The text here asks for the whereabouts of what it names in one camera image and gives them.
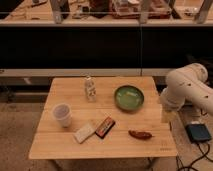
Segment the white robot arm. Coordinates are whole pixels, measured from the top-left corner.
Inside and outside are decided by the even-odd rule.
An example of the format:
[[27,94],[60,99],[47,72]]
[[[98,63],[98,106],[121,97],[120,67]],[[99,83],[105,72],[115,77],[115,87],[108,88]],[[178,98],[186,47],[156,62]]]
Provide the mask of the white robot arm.
[[179,111],[185,101],[213,116],[213,88],[205,84],[208,71],[204,65],[192,63],[170,71],[165,78],[167,87],[160,94],[166,111]]

